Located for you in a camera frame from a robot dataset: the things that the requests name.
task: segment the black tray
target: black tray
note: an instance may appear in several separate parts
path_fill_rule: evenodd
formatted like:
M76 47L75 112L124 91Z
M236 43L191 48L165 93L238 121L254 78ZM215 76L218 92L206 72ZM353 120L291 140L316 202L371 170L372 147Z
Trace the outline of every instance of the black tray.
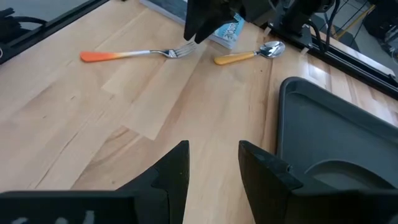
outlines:
M292 77L280 87L277 156L336 189L396 189L398 129Z

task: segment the fork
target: fork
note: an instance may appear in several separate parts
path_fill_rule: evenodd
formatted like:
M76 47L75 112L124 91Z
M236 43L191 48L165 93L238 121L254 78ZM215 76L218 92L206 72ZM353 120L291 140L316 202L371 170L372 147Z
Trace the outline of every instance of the fork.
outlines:
M196 44L194 42L189 42L177 49L167 49L167 50L140 50L132 52L80 52L80 58L84 62L100 62L105 60L113 60L118 58L132 57L138 55L147 54L162 54L168 58L181 58L184 57L196 49Z

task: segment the wooden tabletop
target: wooden tabletop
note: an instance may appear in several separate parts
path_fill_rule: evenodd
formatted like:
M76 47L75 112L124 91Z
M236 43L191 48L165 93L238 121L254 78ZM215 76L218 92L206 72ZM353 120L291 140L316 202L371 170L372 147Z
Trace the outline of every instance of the wooden tabletop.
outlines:
M83 63L79 52L177 47L183 27L137 0L111 0L0 67L0 191L116 189L190 141L185 223L253 223L238 141L273 152L281 82L304 77L398 125L398 102L287 46L272 60L218 66L205 41L188 57ZM232 52L256 50L245 24Z

